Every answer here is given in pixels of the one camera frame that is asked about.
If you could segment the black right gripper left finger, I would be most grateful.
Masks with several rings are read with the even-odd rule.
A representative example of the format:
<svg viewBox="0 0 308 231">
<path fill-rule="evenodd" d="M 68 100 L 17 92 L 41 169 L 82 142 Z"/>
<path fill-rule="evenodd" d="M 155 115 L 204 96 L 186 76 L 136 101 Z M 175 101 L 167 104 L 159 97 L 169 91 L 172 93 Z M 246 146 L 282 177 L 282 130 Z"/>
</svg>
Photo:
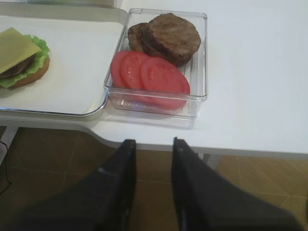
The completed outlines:
<svg viewBox="0 0 308 231">
<path fill-rule="evenodd" d="M 136 185 L 136 142 L 125 140 L 91 174 L 26 210 L 16 231 L 126 231 Z"/>
</svg>

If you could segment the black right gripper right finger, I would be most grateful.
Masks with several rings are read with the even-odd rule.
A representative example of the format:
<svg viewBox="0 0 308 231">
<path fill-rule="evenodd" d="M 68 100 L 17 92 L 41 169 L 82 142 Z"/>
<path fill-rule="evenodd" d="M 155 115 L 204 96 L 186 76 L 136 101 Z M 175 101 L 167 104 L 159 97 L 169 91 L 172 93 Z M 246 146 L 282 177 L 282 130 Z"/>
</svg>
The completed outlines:
<svg viewBox="0 0 308 231">
<path fill-rule="evenodd" d="M 175 138 L 172 190 L 181 231 L 302 231 L 295 216 L 233 185 Z"/>
</svg>

